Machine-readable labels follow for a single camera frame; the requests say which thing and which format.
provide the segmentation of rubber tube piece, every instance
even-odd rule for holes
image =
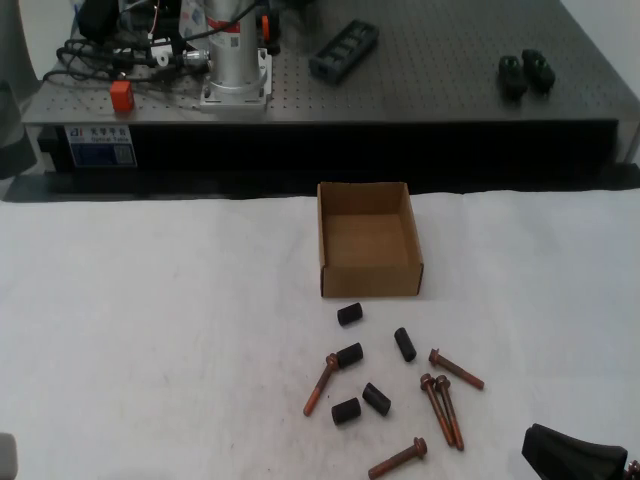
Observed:
[[[362,347],[359,343],[354,343],[350,347],[337,352],[336,356],[338,357],[338,366],[340,368],[348,367],[349,365],[362,360]]]
[[[398,344],[398,347],[400,347],[400,352],[402,352],[405,362],[410,362],[416,358],[416,349],[413,348],[413,343],[411,343],[409,334],[404,328],[396,330],[396,333],[394,333],[393,336],[396,338],[396,343]]]
[[[357,398],[352,398],[346,402],[339,403],[331,407],[331,416],[333,417],[333,423],[340,425],[360,416],[360,402]]]
[[[383,417],[386,417],[387,413],[389,413],[389,409],[391,408],[391,400],[385,397],[385,395],[380,390],[378,390],[370,383],[367,383],[367,386],[364,387],[362,398],[364,398],[364,401],[371,405],[375,409],[375,411]]]
[[[349,305],[348,307],[338,310],[338,323],[342,327],[349,325],[356,320],[360,320],[361,318],[362,306],[359,303],[354,303],[353,305]]]

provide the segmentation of screw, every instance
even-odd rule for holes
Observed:
[[[460,425],[458,425],[458,419],[456,418],[456,411],[453,409],[453,403],[451,403],[451,395],[449,395],[450,386],[451,382],[444,375],[440,375],[436,378],[436,391],[442,394],[444,409],[447,411],[449,423],[451,423],[451,429],[453,430],[453,438],[456,440],[456,448],[462,451],[464,450],[464,442],[462,441]]]
[[[369,479],[374,480],[375,478],[381,477],[394,468],[399,467],[404,462],[411,460],[413,457],[423,458],[426,454],[427,442],[424,441],[424,438],[415,437],[412,446],[370,469]]]
[[[440,349],[431,350],[431,353],[429,354],[429,361],[431,362],[431,365],[433,365],[434,367],[437,367],[438,365],[440,365],[441,367],[445,368],[446,370],[449,370],[456,377],[460,377],[465,382],[473,385],[478,390],[482,390],[484,388],[484,382],[482,380],[480,380],[477,377],[474,377],[469,372],[467,372],[464,369],[460,368],[459,366],[457,366],[452,361],[447,360],[446,358],[441,356],[439,352],[440,352]]]
[[[307,417],[311,415],[311,412],[313,412],[313,409],[315,408],[316,403],[318,403],[324,387],[327,386],[327,382],[329,381],[331,374],[337,369],[338,356],[335,353],[332,353],[327,357],[327,366],[324,368],[324,372],[322,372],[320,380],[318,380],[318,383],[316,384],[316,388],[314,388],[313,392],[311,392],[311,396],[309,397],[309,400],[307,400],[307,404],[304,406],[304,410],[302,410]]]
[[[429,397],[431,405],[433,406],[433,411],[438,418],[438,423],[440,423],[440,428],[442,429],[442,433],[444,434],[444,439],[447,441],[447,444],[450,447],[453,447],[453,445],[455,444],[453,433],[451,432],[451,427],[449,426],[447,417],[445,417],[444,412],[442,411],[442,406],[440,405],[440,401],[436,396],[436,392],[433,389],[435,383],[436,379],[428,373],[425,373],[422,377],[420,377],[420,388],[427,392],[427,396]]]

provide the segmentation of open cardboard box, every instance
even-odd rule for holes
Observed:
[[[406,183],[318,185],[323,297],[417,295],[424,263]]]

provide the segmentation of black bracket with holes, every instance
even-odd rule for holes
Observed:
[[[379,33],[378,27],[353,20],[309,59],[311,75],[333,85],[337,84],[377,43]]]

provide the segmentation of rusty bolt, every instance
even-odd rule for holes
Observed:
[[[433,365],[434,367],[437,367],[439,365],[444,369],[449,370],[456,377],[460,377],[465,382],[476,387],[478,390],[482,390],[484,388],[484,382],[482,380],[471,375],[469,372],[467,372],[463,368],[460,368],[452,361],[447,360],[446,358],[441,356],[440,349],[431,350],[431,353],[429,354],[429,361],[431,362],[431,365]]]
[[[451,396],[449,395],[450,386],[451,382],[444,375],[440,375],[436,378],[436,391],[442,394],[444,409],[447,411],[447,416],[449,417],[449,423],[453,430],[453,438],[456,441],[456,448],[462,451],[464,450],[464,442],[462,441],[462,433],[460,433],[460,426],[458,425],[458,419],[456,418],[456,411],[453,409],[453,403],[451,402]]]
[[[320,380],[316,383],[316,388],[311,392],[311,396],[309,397],[309,400],[307,400],[304,410],[302,410],[307,417],[311,415],[311,412],[313,412],[316,403],[318,403],[318,400],[320,399],[320,395],[322,395],[324,387],[327,386],[327,382],[329,381],[329,378],[331,378],[331,374],[336,370],[338,370],[338,356],[335,353],[332,353],[327,357],[327,366],[324,368],[324,372],[322,372]]]
[[[411,460],[413,457],[424,458],[426,454],[427,442],[424,441],[424,438],[415,437],[413,439],[413,445],[411,445],[409,448],[395,454],[390,459],[385,460],[384,462],[370,469],[369,479],[374,480],[375,478],[381,477],[385,473],[390,472],[394,468],[402,465],[404,462]]]
[[[440,423],[440,428],[442,429],[442,433],[444,434],[444,439],[447,441],[450,447],[453,447],[453,445],[455,444],[453,433],[451,432],[451,426],[447,421],[447,417],[445,417],[444,412],[442,411],[442,406],[440,405],[440,401],[436,396],[436,392],[433,389],[435,383],[436,379],[428,373],[425,373],[422,377],[420,377],[420,388],[427,392],[427,396],[429,397],[431,405],[433,406],[433,411],[436,414],[436,418],[438,419],[438,423]]]

